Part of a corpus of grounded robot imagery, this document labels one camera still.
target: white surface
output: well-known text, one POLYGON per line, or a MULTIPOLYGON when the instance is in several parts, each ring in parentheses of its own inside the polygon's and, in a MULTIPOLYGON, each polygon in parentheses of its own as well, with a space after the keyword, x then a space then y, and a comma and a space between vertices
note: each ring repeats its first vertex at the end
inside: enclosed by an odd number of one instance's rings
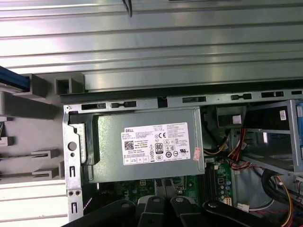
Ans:
POLYGON ((64 180, 0 185, 0 227, 58 227, 68 222, 64 180))
POLYGON ((125 128, 124 165, 190 159, 187 123, 125 128))

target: green circuit board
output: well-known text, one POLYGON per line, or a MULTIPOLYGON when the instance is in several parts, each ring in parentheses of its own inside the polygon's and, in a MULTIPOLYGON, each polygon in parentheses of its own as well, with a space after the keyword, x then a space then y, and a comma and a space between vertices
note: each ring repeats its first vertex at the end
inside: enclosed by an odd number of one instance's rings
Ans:
MULTIPOLYGON (((173 177, 177 195, 193 198, 198 205, 208 200, 232 200, 232 173, 229 165, 219 157, 205 159, 205 175, 173 177)), ((102 183, 101 193, 110 200, 130 200, 155 195, 154 179, 102 183)))
POLYGON ((206 167, 212 166, 214 171, 216 199, 218 201, 226 201, 226 198, 232 200, 232 171, 228 163, 220 160, 220 157, 206 158, 206 167))

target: white label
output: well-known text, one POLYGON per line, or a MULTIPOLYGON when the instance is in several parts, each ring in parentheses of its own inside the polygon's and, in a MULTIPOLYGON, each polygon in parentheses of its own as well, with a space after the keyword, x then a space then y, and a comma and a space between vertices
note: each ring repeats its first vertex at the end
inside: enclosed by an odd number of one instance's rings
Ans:
POLYGON ((246 148, 246 146, 247 146, 247 143, 243 142, 242 146, 241 146, 241 150, 244 150, 246 148))
POLYGON ((200 160, 200 153, 201 153, 201 148, 195 148, 194 157, 193 157, 194 161, 200 160))
POLYGON ((124 165, 190 159, 187 123, 125 128, 121 140, 124 165))
POLYGON ((280 111, 280 119, 282 121, 286 121, 286 112, 285 112, 285 110, 280 111))

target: red sticker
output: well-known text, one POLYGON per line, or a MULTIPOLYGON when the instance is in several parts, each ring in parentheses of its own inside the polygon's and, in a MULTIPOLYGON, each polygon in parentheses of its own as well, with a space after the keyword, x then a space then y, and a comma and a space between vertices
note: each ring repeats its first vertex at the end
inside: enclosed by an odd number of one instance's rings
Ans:
POLYGON ((195 148, 194 157, 193 157, 194 161, 199 161, 200 153, 201 153, 201 148, 195 148))

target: barcode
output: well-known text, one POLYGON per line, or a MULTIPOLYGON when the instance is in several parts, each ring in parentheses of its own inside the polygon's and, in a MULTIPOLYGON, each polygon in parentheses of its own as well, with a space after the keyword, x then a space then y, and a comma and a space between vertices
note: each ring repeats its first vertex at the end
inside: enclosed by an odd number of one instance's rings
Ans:
POLYGON ((281 119, 282 121, 285 121, 285 120, 286 120, 286 112, 285 112, 285 110, 281 110, 281 111, 280 111, 280 119, 281 119))
POLYGON ((125 150, 133 150, 134 149, 134 141, 125 141, 124 142, 125 150))

